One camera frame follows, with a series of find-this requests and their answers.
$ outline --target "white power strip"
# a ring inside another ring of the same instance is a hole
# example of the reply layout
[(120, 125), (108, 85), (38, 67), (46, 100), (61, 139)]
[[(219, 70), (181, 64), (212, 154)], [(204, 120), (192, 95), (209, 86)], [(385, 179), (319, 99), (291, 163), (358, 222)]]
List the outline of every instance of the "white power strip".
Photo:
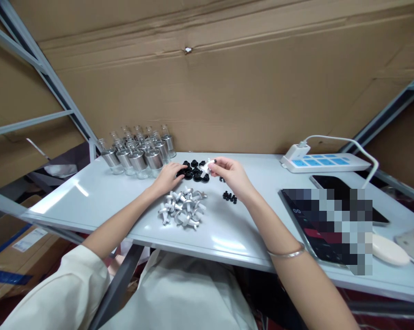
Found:
[(301, 159), (280, 159), (282, 166), (292, 173), (363, 171), (370, 163), (352, 154), (313, 154)]

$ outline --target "forearm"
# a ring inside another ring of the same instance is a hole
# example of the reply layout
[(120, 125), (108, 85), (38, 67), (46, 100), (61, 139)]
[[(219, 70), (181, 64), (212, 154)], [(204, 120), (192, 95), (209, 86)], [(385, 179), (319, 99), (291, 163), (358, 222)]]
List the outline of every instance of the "forearm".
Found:
[[(244, 201), (269, 251), (288, 254), (299, 242), (258, 192)], [(276, 272), (310, 329), (358, 329), (345, 301), (307, 252), (294, 258), (272, 258)]]
[(110, 217), (82, 243), (101, 259), (106, 258), (126, 237), (143, 212), (158, 198), (146, 189), (136, 199)]

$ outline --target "pixelated screen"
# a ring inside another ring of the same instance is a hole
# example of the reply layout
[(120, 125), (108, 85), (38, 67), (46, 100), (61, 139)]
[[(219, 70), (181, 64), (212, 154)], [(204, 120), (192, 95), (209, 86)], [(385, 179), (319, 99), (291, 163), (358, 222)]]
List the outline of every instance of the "pixelated screen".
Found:
[(364, 189), (281, 190), (316, 256), (372, 275), (372, 201)]

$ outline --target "white round device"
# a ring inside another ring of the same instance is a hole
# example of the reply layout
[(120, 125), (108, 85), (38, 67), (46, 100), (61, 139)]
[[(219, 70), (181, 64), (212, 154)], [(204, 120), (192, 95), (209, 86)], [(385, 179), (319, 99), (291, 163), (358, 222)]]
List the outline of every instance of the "white round device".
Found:
[(372, 234), (372, 254), (395, 266), (405, 266), (410, 262), (410, 257), (402, 247), (377, 234)]

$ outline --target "black rubber stopper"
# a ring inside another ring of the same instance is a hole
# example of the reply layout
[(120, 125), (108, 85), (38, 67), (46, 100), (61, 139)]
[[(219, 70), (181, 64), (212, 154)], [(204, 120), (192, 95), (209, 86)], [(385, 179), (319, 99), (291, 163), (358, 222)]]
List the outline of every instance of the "black rubber stopper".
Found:
[(196, 182), (201, 181), (201, 174), (200, 173), (194, 173), (193, 174), (193, 180), (195, 180)]

